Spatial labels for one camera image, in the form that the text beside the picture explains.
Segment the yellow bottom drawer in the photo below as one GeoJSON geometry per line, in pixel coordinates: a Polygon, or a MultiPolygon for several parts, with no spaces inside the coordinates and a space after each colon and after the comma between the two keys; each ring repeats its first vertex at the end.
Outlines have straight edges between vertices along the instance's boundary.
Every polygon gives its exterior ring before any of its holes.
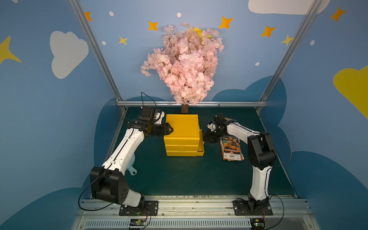
{"type": "Polygon", "coordinates": [[[204,152],[204,141],[200,141],[198,145],[197,156],[203,156],[204,152]]]}

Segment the marigold seed bag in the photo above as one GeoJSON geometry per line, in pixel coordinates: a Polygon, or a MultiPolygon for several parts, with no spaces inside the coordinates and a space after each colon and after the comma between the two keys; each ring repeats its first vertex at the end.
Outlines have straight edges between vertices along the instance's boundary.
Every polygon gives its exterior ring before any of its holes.
{"type": "Polygon", "coordinates": [[[225,136],[220,139],[222,157],[228,161],[229,155],[242,154],[240,140],[234,136],[225,136]]]}

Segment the yellow drawer cabinet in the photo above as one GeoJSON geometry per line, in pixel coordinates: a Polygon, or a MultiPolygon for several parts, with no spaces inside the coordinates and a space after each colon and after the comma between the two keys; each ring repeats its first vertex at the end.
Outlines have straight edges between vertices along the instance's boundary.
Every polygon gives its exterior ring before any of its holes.
{"type": "Polygon", "coordinates": [[[166,123],[174,129],[164,136],[166,155],[170,157],[197,157],[200,141],[203,141],[198,115],[168,114],[166,123]]]}

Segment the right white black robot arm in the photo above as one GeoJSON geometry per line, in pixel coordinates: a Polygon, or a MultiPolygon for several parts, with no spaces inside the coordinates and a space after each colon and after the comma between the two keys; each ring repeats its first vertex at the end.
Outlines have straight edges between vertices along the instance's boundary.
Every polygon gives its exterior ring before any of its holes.
{"type": "Polygon", "coordinates": [[[266,207],[269,201],[270,173],[277,158],[271,135],[251,130],[234,120],[215,120],[207,128],[204,138],[206,142],[218,142],[225,135],[230,135],[247,144],[248,159],[253,169],[248,205],[254,209],[266,207]]]}

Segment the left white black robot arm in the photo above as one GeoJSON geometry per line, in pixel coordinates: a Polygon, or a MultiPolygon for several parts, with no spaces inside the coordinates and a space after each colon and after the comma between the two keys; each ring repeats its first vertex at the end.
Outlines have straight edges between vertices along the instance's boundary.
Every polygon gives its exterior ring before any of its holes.
{"type": "Polygon", "coordinates": [[[92,197],[118,205],[140,206],[143,195],[131,190],[125,179],[128,163],[148,135],[166,136],[173,131],[173,127],[166,122],[129,122],[125,135],[113,154],[102,166],[95,166],[90,172],[92,197]]]}

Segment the light blue dustpan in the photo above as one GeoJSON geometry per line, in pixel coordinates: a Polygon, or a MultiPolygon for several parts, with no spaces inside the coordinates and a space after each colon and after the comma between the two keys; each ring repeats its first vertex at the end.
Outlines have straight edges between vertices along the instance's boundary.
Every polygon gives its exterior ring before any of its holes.
{"type": "Polygon", "coordinates": [[[127,170],[129,171],[130,175],[135,176],[137,174],[137,169],[134,168],[134,163],[136,160],[136,156],[135,154],[132,155],[128,165],[127,165],[127,170]]]}

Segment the pink blossom artificial tree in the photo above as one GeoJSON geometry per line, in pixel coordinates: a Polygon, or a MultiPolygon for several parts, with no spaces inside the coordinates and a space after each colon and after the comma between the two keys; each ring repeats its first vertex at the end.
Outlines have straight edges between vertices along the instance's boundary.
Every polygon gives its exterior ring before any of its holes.
{"type": "Polygon", "coordinates": [[[186,22],[184,31],[173,25],[164,27],[163,48],[154,49],[141,66],[141,72],[150,76],[155,70],[180,105],[197,105],[214,85],[218,53],[224,50],[222,38],[216,29],[196,30],[186,22]]]}

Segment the left circuit board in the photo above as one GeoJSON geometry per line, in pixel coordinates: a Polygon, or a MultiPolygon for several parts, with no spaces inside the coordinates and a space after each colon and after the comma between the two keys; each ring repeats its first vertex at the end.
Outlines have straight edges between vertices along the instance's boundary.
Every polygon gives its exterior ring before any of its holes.
{"type": "Polygon", "coordinates": [[[146,226],[146,220],[144,219],[131,219],[129,221],[130,228],[143,228],[146,226]]]}

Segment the circuit board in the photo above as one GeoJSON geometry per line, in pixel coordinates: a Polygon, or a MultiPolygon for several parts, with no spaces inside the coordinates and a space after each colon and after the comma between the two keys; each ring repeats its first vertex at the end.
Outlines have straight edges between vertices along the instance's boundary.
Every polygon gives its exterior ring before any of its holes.
{"type": "Polygon", "coordinates": [[[265,220],[263,218],[252,218],[250,219],[251,230],[264,230],[265,229],[265,220]]]}
{"type": "Polygon", "coordinates": [[[129,221],[130,228],[143,228],[146,226],[146,220],[144,219],[131,219],[129,221]]]}

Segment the right circuit board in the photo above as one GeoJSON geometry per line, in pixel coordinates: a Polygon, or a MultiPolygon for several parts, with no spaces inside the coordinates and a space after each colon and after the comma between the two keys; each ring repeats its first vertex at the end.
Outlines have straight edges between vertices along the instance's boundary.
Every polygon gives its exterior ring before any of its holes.
{"type": "Polygon", "coordinates": [[[265,220],[263,218],[252,218],[250,219],[251,230],[264,230],[265,229],[265,220]]]}

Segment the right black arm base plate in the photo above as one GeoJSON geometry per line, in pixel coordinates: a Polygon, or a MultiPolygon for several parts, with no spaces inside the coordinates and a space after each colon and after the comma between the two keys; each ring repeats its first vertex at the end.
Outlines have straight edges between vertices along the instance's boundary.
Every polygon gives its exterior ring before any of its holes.
{"type": "Polygon", "coordinates": [[[253,202],[236,199],[232,204],[236,216],[273,216],[273,211],[268,201],[253,202]]]}

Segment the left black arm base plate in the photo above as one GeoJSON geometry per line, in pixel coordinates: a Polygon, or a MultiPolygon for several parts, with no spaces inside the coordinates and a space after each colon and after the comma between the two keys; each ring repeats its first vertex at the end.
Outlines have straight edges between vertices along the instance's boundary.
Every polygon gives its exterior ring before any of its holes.
{"type": "Polygon", "coordinates": [[[121,205],[119,216],[157,216],[159,208],[159,201],[148,200],[144,203],[140,202],[137,207],[121,205]]]}

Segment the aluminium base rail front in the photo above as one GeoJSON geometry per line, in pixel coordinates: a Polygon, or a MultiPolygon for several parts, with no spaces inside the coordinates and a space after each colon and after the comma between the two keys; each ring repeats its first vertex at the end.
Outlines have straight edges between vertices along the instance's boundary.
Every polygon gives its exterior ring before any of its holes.
{"type": "Polygon", "coordinates": [[[157,216],[119,216],[120,205],[105,206],[95,199],[82,201],[73,230],[250,230],[250,219],[264,219],[265,230],[318,230],[319,224],[307,200],[290,195],[273,196],[273,216],[236,216],[235,195],[147,196],[159,201],[157,216]],[[144,219],[143,228],[130,228],[131,219],[144,219]]]}

